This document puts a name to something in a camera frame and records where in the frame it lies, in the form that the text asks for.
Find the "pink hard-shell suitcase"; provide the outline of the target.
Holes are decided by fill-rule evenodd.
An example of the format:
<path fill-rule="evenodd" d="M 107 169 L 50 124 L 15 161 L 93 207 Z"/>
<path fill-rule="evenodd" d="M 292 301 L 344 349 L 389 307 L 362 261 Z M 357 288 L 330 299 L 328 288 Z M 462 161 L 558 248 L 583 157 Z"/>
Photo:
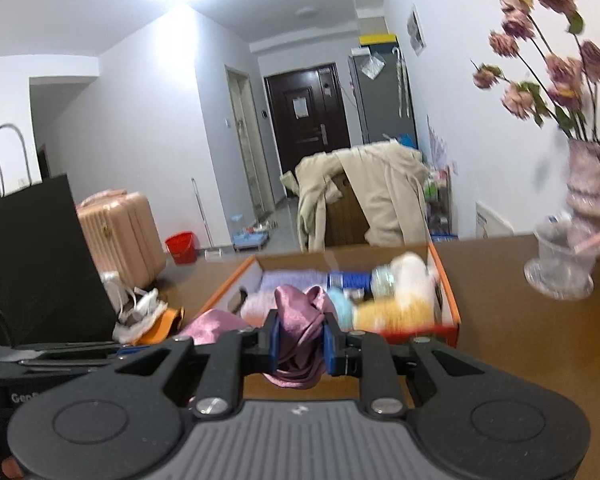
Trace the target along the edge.
<path fill-rule="evenodd" d="M 145 288 L 166 267 L 154 216 L 145 195 L 108 190 L 76 206 L 99 273 L 118 272 L 126 285 Z"/>

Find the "grey refrigerator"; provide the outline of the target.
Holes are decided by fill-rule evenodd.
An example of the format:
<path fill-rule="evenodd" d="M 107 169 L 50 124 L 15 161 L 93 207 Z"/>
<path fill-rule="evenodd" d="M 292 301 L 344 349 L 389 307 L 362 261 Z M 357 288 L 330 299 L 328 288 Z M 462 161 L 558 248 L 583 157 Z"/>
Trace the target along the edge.
<path fill-rule="evenodd" d="M 359 47 L 351 51 L 348 62 L 363 142 L 396 139 L 418 148 L 411 87 L 400 47 Z"/>

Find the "pink satin bow scrunchie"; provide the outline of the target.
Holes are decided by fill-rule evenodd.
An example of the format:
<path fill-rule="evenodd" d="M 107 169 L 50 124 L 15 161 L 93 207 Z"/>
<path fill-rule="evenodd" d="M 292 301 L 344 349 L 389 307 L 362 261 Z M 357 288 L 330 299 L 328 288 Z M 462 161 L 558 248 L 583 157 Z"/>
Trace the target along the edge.
<path fill-rule="evenodd" d="M 265 377 L 280 388 L 312 388 L 324 374 L 323 322 L 326 313 L 338 318 L 334 304 L 321 285 L 307 290 L 280 285 L 273 290 L 273 307 L 280 322 L 278 362 L 276 371 Z M 247 327 L 250 324 L 237 314 L 210 309 L 181 335 L 192 337 L 195 344 L 215 344 L 222 333 Z"/>

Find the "beige coat on chair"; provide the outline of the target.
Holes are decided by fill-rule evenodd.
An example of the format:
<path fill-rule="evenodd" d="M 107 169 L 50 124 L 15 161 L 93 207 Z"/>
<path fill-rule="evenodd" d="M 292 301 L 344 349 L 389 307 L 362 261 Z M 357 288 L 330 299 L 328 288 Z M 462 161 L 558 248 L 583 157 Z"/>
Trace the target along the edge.
<path fill-rule="evenodd" d="M 390 140 L 302 158 L 280 177 L 299 199 L 301 250 L 325 249 L 326 207 L 342 199 L 335 183 L 340 174 L 347 177 L 368 223 L 368 244 L 389 247 L 430 240 L 424 196 L 428 168 L 420 151 Z"/>

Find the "wall picture frame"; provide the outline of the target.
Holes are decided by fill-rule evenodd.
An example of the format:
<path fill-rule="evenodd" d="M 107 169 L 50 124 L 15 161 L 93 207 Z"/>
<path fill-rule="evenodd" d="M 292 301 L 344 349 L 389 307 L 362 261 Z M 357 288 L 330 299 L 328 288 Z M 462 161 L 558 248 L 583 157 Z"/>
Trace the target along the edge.
<path fill-rule="evenodd" d="M 406 27 L 412 50 L 416 55 L 420 55 L 422 50 L 424 50 L 426 47 L 426 42 L 424 40 L 424 36 L 422 36 L 422 28 L 420 27 L 416 6 L 412 6 L 411 13 L 407 19 Z"/>

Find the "dark brown entrance door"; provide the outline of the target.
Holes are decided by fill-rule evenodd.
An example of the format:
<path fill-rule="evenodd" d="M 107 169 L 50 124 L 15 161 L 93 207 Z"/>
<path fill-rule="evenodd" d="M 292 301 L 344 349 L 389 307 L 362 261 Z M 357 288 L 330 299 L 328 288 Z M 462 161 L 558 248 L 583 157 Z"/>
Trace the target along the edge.
<path fill-rule="evenodd" d="M 282 173 L 305 157 L 350 148 L 334 63 L 264 78 Z"/>

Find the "red orange cardboard box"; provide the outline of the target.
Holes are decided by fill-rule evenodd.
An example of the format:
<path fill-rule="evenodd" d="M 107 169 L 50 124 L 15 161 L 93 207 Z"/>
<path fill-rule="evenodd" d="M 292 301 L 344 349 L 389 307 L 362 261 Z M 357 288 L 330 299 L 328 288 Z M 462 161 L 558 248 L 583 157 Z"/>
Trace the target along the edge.
<path fill-rule="evenodd" d="M 431 336 L 454 346 L 460 314 L 434 246 L 351 246 L 250 257 L 202 307 L 186 334 L 213 342 L 233 328 L 261 327 L 269 313 L 286 353 L 321 340 L 327 315 L 344 332 L 400 344 Z"/>

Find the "pink textured vase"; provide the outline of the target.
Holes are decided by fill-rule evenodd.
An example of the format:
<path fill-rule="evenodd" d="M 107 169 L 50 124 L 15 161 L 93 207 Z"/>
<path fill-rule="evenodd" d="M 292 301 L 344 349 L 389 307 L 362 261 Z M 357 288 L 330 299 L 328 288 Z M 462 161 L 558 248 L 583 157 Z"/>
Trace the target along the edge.
<path fill-rule="evenodd" d="M 600 143 L 572 139 L 568 148 L 567 240 L 569 247 L 576 247 L 600 232 Z"/>

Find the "red plastic bucket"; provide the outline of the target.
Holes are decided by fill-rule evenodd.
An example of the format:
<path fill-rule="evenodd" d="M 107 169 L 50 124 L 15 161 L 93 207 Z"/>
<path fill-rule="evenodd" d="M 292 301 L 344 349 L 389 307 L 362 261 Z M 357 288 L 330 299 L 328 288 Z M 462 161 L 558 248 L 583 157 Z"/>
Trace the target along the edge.
<path fill-rule="evenodd" d="M 187 266 L 197 260 L 197 239 L 193 232 L 174 234 L 166 239 L 166 248 L 177 266 Z"/>

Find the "light blue plush toy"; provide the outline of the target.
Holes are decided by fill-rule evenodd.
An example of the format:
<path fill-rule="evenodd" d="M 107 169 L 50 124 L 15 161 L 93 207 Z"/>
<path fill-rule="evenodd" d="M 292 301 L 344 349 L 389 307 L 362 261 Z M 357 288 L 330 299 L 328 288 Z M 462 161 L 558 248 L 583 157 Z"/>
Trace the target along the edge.
<path fill-rule="evenodd" d="M 327 295 L 334 306 L 340 328 L 352 330 L 354 303 L 339 288 L 329 287 Z"/>

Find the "blue tissue pack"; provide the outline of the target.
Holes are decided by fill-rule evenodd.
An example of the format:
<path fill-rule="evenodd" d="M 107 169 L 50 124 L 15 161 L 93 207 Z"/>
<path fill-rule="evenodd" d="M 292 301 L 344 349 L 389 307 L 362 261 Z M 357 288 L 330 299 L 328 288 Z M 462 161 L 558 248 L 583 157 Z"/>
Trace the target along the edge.
<path fill-rule="evenodd" d="M 327 284 L 331 288 L 370 290 L 372 274 L 370 272 L 332 271 Z"/>

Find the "orange cloth with white items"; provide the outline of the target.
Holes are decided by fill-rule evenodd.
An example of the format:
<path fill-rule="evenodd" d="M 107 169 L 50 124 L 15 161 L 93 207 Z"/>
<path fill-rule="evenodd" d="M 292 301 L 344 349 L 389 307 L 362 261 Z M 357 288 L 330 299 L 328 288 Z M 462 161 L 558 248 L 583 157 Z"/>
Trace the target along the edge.
<path fill-rule="evenodd" d="M 126 286 L 118 272 L 102 273 L 100 279 L 116 314 L 112 339 L 118 344 L 160 344 L 180 330 L 184 310 L 171 307 L 158 289 Z"/>

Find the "white and yellow plush toy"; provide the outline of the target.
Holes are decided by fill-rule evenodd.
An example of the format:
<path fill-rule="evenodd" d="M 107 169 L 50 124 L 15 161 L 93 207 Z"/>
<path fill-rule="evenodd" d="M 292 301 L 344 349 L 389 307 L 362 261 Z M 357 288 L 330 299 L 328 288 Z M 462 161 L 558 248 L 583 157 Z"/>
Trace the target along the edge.
<path fill-rule="evenodd" d="M 439 274 L 414 252 L 404 252 L 389 264 L 393 292 L 359 304 L 353 328 L 384 335 L 406 334 L 436 324 L 434 307 Z"/>

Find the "clear plastic cup with saucer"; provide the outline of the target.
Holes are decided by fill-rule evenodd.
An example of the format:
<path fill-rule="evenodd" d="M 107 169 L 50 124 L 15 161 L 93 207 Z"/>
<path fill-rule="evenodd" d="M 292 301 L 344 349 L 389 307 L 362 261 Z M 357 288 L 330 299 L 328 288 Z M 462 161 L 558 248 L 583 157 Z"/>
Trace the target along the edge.
<path fill-rule="evenodd" d="M 600 234 L 591 234 L 571 246 L 568 235 L 572 221 L 568 216 L 549 216 L 534 230 L 538 255 L 524 265 L 524 277 L 541 294 L 576 301 L 591 295 L 593 268 L 600 258 Z"/>

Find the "black paper shopping bag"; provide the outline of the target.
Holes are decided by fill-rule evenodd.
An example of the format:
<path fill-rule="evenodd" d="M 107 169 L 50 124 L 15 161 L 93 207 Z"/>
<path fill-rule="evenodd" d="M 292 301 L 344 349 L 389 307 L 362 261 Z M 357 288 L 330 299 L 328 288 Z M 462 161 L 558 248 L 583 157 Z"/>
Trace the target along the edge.
<path fill-rule="evenodd" d="M 0 345 L 103 342 L 117 322 L 62 174 L 0 197 Z"/>

